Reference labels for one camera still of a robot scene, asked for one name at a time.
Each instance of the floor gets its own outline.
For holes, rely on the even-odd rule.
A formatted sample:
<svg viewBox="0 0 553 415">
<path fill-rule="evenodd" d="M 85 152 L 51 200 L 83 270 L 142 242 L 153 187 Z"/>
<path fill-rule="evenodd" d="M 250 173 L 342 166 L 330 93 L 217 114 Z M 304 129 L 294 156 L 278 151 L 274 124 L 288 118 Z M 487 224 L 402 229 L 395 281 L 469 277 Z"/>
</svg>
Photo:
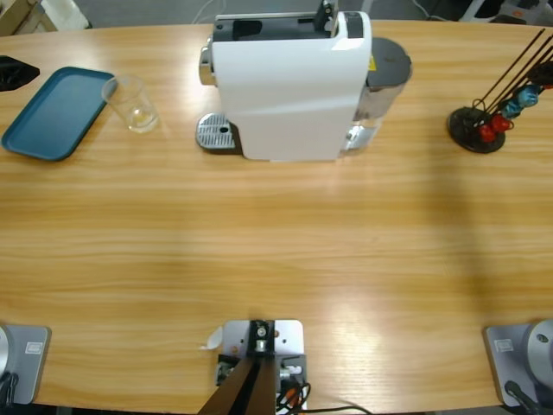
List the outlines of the floor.
<svg viewBox="0 0 553 415">
<path fill-rule="evenodd" d="M 74 0 L 94 28 L 191 23 L 208 0 Z M 321 0 L 213 0 L 200 14 L 200 22 L 213 22 L 225 13 L 278 13 L 315 11 Z M 456 20 L 470 0 L 418 0 L 434 14 Z M 411 0 L 374 0 L 372 19 L 424 20 L 426 16 Z"/>
</svg>

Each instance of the coffee machine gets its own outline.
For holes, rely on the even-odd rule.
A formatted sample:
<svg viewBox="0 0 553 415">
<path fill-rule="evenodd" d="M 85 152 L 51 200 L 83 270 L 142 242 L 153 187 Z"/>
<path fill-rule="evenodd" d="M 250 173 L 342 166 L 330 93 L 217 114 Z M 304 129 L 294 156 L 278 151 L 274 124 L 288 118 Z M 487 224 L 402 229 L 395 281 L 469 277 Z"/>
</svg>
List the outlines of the coffee machine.
<svg viewBox="0 0 553 415">
<path fill-rule="evenodd" d="M 366 13 L 329 0 L 314 13 L 217 16 L 200 80 L 218 88 L 223 113 L 201 118 L 196 141 L 212 153 L 269 161 L 334 160 L 367 145 L 379 125 L 364 121 L 381 119 L 411 73 L 401 47 L 378 69 L 372 46 L 382 41 L 372 39 Z M 369 85 L 371 68 L 382 85 Z M 375 105 L 378 97 L 385 102 Z M 373 117 L 367 107 L 384 113 Z"/>
</svg>

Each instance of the metal plate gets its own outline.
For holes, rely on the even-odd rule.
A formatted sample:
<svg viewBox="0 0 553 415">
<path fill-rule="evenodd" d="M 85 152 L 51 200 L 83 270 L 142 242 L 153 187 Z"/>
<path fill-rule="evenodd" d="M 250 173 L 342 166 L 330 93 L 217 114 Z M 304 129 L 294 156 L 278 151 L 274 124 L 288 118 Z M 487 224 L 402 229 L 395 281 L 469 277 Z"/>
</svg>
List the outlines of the metal plate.
<svg viewBox="0 0 553 415">
<path fill-rule="evenodd" d="M 275 354 L 304 354 L 303 325 L 298 320 L 275 320 Z M 223 354 L 245 357 L 250 320 L 232 320 L 223 327 Z"/>
<path fill-rule="evenodd" d="M 207 114 L 198 121 L 196 141 L 207 151 L 236 150 L 231 124 L 225 115 L 220 113 Z"/>
<path fill-rule="evenodd" d="M 10 349 L 10 371 L 19 375 L 14 402 L 30 404 L 35 399 L 42 375 L 50 330 L 35 326 L 5 326 L 13 344 Z"/>
<path fill-rule="evenodd" d="M 499 399 L 507 406 L 519 406 L 505 391 L 505 383 L 513 380 L 524 393 L 537 401 L 536 388 L 526 370 L 526 338 L 530 324 L 494 326 L 486 329 L 488 353 L 493 364 Z"/>
</svg>

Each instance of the metal rod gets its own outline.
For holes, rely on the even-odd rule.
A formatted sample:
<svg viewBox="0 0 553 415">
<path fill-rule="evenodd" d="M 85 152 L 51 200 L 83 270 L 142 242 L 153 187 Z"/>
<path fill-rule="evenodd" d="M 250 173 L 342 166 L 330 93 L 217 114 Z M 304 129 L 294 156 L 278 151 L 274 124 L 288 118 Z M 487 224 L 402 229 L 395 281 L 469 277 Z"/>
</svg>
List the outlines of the metal rod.
<svg viewBox="0 0 553 415">
<path fill-rule="evenodd" d="M 543 34 L 543 32 L 545 31 L 545 29 L 541 29 L 539 32 L 537 32 L 537 35 L 534 36 L 534 38 L 530 41 L 530 43 L 528 43 L 528 45 L 526 46 L 526 48 L 524 48 L 524 50 L 520 53 L 520 55 L 518 56 L 517 59 L 515 59 L 512 64 L 507 68 L 506 71 L 503 72 L 503 74 L 499 77 L 499 79 L 495 82 L 495 84 L 493 84 L 493 86 L 490 88 L 490 90 L 486 93 L 486 95 L 484 95 L 484 97 L 482 97 L 479 102 L 481 103 L 484 103 L 484 100 L 488 97 L 488 95 L 490 93 L 492 93 L 492 91 L 497 87 L 497 85 L 499 85 L 499 83 L 505 78 L 505 76 L 507 76 L 507 74 L 509 72 L 511 72 L 511 69 L 514 68 L 514 66 L 518 63 L 518 61 L 520 61 L 522 59 L 522 57 L 526 54 L 526 52 L 528 52 L 528 49 L 530 49 L 532 47 L 532 45 L 534 43 L 536 43 L 537 39 L 539 38 L 539 36 L 541 36 Z"/>
<path fill-rule="evenodd" d="M 493 111 L 491 110 L 492 108 L 494 108 L 499 102 L 501 102 L 503 100 L 503 98 L 505 97 L 505 91 L 509 91 L 506 95 L 509 95 L 510 93 L 512 93 L 512 91 L 515 90 L 515 87 L 511 88 L 512 84 L 514 83 L 518 83 L 520 85 L 520 76 L 522 74 L 523 76 L 523 79 L 526 78 L 526 75 L 528 74 L 528 72 L 525 72 L 525 69 L 532 64 L 532 62 L 536 59 L 536 57 L 539 55 L 539 53 L 551 42 L 551 39 L 553 39 L 553 35 L 550 35 L 546 40 L 545 42 L 542 44 L 542 46 L 540 46 L 537 51 L 534 53 L 534 55 L 526 62 L 526 64 L 520 69 L 520 71 L 518 71 L 518 73 L 512 78 L 511 82 L 509 82 L 509 84 L 505 87 L 505 89 L 503 91 L 501 91 L 501 93 L 496 97 L 496 99 L 493 100 L 493 102 L 490 104 L 490 113 L 492 113 Z M 542 54 L 539 58 L 538 58 L 538 61 L 537 63 L 535 63 L 534 65 L 532 65 L 532 67 L 536 66 L 536 64 L 538 63 L 541 63 L 541 60 L 547 56 L 551 51 L 551 48 L 549 48 L 545 54 Z"/>
<path fill-rule="evenodd" d="M 496 100 L 497 100 L 497 103 L 496 103 L 496 104 L 492 103 L 492 105 L 491 105 L 491 107 L 490 107 L 490 114 L 493 114 L 493 113 L 497 110 L 499 104 L 500 104 L 502 101 L 504 101 L 509 95 L 512 94 L 513 91 L 515 91 L 519 86 L 521 86 L 524 82 L 527 81 L 528 73 L 529 73 L 534 67 L 536 67 L 537 65 L 540 65 L 541 63 L 543 63 L 543 62 L 545 61 L 545 58 L 547 58 L 547 55 L 550 54 L 552 50 L 553 50 L 553 46 L 550 46 L 550 47 L 545 51 L 545 53 L 542 54 L 542 55 L 537 59 L 536 63 L 534 63 L 534 64 L 532 65 L 532 67 L 531 67 L 530 69 L 528 69 L 528 71 L 526 71 L 526 72 L 524 73 L 524 75 L 518 80 L 518 82 L 517 82 L 517 83 L 506 93 L 506 94 L 504 94 L 503 96 L 498 96 L 498 98 L 496 99 Z M 528 66 L 529 63 L 531 63 L 531 60 L 528 61 L 528 63 L 524 66 L 524 68 L 526 68 L 526 67 Z"/>
</svg>

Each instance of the sticker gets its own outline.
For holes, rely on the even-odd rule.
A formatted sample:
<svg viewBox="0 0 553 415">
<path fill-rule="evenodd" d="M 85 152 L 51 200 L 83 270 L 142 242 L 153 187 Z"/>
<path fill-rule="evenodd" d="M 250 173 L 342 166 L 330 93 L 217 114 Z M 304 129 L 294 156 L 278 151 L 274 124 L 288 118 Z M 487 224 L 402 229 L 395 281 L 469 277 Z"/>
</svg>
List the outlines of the sticker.
<svg viewBox="0 0 553 415">
<path fill-rule="evenodd" d="M 374 60 L 374 56 L 371 55 L 371 61 L 369 62 L 369 71 L 377 70 L 377 62 Z"/>
<path fill-rule="evenodd" d="M 496 340 L 494 343 L 495 349 L 500 353 L 512 352 L 514 350 L 511 339 Z"/>
<path fill-rule="evenodd" d="M 25 354 L 42 354 L 44 343 L 28 342 L 25 348 Z"/>
</svg>

